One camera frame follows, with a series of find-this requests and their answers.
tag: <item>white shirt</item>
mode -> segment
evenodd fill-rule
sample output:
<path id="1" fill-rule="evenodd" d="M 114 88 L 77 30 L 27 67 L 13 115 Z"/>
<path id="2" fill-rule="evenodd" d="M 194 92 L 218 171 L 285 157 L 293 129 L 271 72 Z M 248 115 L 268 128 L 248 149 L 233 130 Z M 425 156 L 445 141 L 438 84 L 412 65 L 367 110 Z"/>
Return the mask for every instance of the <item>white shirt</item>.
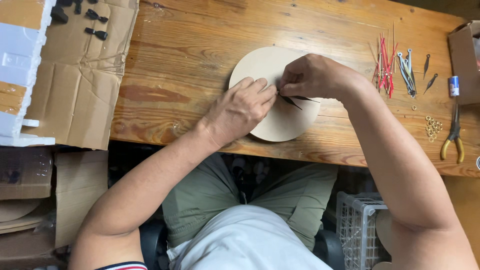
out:
<path id="1" fill-rule="evenodd" d="M 251 205 L 221 212 L 192 240 L 167 253 L 172 270 L 331 270 L 281 217 Z"/>

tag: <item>green pants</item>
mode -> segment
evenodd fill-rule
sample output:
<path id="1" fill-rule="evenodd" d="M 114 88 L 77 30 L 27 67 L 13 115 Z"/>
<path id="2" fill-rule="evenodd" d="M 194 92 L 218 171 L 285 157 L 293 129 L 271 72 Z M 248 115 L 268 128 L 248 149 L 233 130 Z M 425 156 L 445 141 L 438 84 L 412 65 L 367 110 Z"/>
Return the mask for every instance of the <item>green pants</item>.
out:
<path id="1" fill-rule="evenodd" d="M 337 171 L 337 165 L 315 163 L 273 181 L 265 179 L 254 190 L 249 204 L 279 215 L 313 250 Z M 193 239 L 214 216 L 239 204 L 239 191 L 220 154 L 211 155 L 183 178 L 162 203 L 169 246 Z"/>

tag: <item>finger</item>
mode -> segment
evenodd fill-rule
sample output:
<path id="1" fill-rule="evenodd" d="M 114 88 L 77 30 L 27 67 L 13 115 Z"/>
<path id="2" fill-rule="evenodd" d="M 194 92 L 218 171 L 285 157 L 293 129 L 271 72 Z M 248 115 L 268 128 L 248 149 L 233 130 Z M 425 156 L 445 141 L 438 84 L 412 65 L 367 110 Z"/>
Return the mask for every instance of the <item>finger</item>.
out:
<path id="1" fill-rule="evenodd" d="M 280 88 L 283 88 L 286 84 L 293 82 L 296 75 L 301 74 L 305 71 L 306 67 L 306 58 L 302 56 L 290 64 L 285 66 L 283 71 L 282 79 L 280 80 Z"/>
<path id="2" fill-rule="evenodd" d="M 265 102 L 272 99 L 272 97 L 275 95 L 276 95 L 276 86 L 270 85 L 269 87 L 267 87 L 265 90 L 263 90 L 258 94 L 258 102 L 260 104 L 264 104 Z"/>
<path id="3" fill-rule="evenodd" d="M 240 89 L 240 88 L 247 88 L 249 87 L 251 84 L 253 83 L 253 78 L 252 77 L 246 77 L 246 78 L 243 78 L 242 80 L 240 80 L 239 82 L 237 82 L 236 85 L 234 85 L 232 88 L 232 91 L 235 91 L 237 89 Z"/>
<path id="4" fill-rule="evenodd" d="M 287 84 L 280 89 L 280 94 L 285 97 L 305 96 L 305 83 Z"/>
<path id="5" fill-rule="evenodd" d="M 275 104 L 275 100 L 277 98 L 277 95 L 274 95 L 271 99 L 269 99 L 267 102 L 265 102 L 262 105 L 262 110 L 264 112 L 264 117 L 267 116 L 267 113 L 270 111 L 272 108 L 273 104 Z"/>
<path id="6" fill-rule="evenodd" d="M 256 81 L 254 81 L 248 88 L 247 90 L 252 91 L 254 93 L 260 92 L 265 86 L 267 86 L 267 79 L 265 78 L 260 78 Z"/>

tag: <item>black chair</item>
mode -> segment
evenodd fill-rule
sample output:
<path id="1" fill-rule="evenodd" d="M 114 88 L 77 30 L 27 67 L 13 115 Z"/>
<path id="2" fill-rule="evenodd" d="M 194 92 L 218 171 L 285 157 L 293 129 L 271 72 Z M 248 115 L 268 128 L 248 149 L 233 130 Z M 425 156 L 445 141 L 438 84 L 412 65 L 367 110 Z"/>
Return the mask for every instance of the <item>black chair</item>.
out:
<path id="1" fill-rule="evenodd" d="M 342 244 L 331 231 L 319 230 L 313 253 L 333 270 L 345 270 Z M 140 226 L 140 246 L 148 270 L 160 270 L 158 258 L 166 256 L 167 226 L 162 220 L 150 220 Z"/>

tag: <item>pliers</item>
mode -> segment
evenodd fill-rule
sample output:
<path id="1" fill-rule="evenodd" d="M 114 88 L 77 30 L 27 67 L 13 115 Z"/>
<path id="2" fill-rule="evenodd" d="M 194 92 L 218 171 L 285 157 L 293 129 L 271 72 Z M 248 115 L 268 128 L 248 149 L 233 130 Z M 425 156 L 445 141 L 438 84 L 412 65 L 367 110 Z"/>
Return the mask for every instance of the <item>pliers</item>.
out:
<path id="1" fill-rule="evenodd" d="M 442 160 L 446 159 L 447 156 L 447 148 L 450 145 L 450 143 L 455 140 L 456 144 L 456 149 L 458 151 L 458 159 L 456 160 L 457 164 L 460 164 L 463 162 L 463 158 L 465 157 L 465 153 L 463 150 L 463 143 L 462 140 L 460 139 L 460 112 L 458 110 L 458 104 L 455 104 L 453 107 L 453 113 L 452 113 L 452 126 L 450 127 L 450 134 L 447 137 L 447 140 L 445 140 L 444 145 L 442 146 L 442 150 L 440 151 L 440 158 Z"/>

